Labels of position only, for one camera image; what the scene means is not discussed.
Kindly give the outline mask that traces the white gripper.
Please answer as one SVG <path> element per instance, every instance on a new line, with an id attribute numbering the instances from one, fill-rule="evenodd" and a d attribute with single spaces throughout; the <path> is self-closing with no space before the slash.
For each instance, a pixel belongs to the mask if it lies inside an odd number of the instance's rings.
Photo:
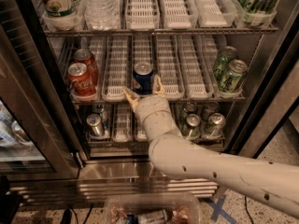
<path id="1" fill-rule="evenodd" d="M 141 123 L 149 142 L 166 133 L 181 136 L 181 132 L 173 118 L 170 105 L 167 99 L 164 98 L 164 86 L 158 75 L 154 76 L 153 95 L 151 96 L 141 99 L 137 93 L 127 87 L 124 87 L 122 91 L 130 107 L 135 111 L 135 116 Z"/>

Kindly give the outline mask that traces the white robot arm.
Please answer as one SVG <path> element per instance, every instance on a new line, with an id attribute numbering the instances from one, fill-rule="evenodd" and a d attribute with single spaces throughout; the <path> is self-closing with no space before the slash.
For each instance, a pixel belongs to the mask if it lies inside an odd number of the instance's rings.
<path id="1" fill-rule="evenodd" d="M 173 179 L 204 178 L 299 218 L 299 167 L 216 152 L 184 138 L 159 76 L 144 98 L 124 87 L 149 141 L 149 159 Z"/>

